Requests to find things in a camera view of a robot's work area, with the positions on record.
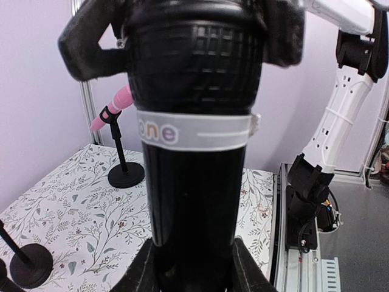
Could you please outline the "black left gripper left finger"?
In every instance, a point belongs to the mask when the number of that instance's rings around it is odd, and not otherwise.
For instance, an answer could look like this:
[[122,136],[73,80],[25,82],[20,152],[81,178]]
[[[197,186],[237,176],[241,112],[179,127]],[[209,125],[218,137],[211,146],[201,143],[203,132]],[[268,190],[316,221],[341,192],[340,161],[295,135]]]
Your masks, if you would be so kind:
[[139,249],[122,278],[114,285],[112,292],[160,291],[154,254],[153,241],[151,238],[148,238]]

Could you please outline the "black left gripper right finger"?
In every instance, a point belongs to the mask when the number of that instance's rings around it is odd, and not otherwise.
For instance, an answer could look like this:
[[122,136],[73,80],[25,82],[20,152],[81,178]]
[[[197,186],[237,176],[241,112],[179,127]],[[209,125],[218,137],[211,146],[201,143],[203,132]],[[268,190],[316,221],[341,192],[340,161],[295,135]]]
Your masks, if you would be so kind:
[[262,273],[243,240],[239,237],[234,239],[232,255],[232,291],[277,291]]

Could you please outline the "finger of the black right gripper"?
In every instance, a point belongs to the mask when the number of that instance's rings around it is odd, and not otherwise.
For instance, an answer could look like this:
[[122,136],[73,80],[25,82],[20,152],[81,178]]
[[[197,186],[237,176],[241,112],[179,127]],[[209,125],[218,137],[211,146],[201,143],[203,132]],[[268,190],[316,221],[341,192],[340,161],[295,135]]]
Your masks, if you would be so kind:
[[259,2],[266,36],[263,63],[281,68],[300,64],[305,34],[305,10],[301,1]]
[[128,1],[84,1],[58,38],[58,48],[70,75],[77,81],[128,72],[124,49],[102,49],[99,41],[111,24],[120,27]]

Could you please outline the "pink microphone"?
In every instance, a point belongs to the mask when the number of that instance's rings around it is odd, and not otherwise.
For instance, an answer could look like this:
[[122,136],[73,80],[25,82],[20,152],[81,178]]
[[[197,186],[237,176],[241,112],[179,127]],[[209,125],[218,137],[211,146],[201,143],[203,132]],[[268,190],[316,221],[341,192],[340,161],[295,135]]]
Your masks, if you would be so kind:
[[129,85],[120,89],[113,97],[112,101],[107,104],[107,109],[103,109],[98,117],[92,121],[91,130],[98,131],[106,124],[110,115],[118,114],[122,110],[133,104],[133,97]]

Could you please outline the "short black mic stand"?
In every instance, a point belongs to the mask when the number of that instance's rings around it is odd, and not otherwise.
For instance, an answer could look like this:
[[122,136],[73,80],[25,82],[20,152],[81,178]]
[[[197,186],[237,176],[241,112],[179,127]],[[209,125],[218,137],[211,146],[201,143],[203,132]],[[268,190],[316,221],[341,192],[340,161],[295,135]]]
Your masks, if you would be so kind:
[[145,169],[136,162],[127,162],[121,142],[122,134],[120,132],[118,117],[121,114],[119,111],[113,114],[105,106],[100,113],[100,118],[103,122],[109,124],[111,136],[115,142],[117,154],[120,164],[110,169],[108,173],[108,182],[111,186],[118,189],[127,189],[134,187],[142,182],[145,178]]

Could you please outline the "black microphone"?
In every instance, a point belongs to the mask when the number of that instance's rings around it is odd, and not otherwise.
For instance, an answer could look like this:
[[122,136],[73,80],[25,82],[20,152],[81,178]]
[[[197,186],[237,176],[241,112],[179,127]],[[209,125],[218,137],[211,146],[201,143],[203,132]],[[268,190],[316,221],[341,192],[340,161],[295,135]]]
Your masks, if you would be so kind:
[[255,1],[126,5],[128,81],[162,291],[229,285],[266,30]]

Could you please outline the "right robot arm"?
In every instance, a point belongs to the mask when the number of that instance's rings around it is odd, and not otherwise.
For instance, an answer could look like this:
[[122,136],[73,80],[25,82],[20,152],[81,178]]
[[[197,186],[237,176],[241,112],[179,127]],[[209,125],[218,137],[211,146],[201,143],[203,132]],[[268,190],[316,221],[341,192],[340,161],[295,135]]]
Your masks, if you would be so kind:
[[336,82],[288,174],[288,214],[303,226],[329,195],[355,117],[388,66],[387,11],[373,1],[85,1],[58,40],[74,79],[126,72],[144,144],[243,148],[263,63],[299,64],[305,13],[339,29]]

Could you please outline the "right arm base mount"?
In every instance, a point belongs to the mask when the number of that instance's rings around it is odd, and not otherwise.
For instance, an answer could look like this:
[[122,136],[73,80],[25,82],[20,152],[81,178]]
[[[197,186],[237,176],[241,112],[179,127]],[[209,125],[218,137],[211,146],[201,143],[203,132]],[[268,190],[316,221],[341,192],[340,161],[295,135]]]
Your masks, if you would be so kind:
[[308,253],[318,248],[317,235],[331,233],[341,226],[341,213],[332,192],[322,204],[303,201],[292,186],[286,187],[286,246]]

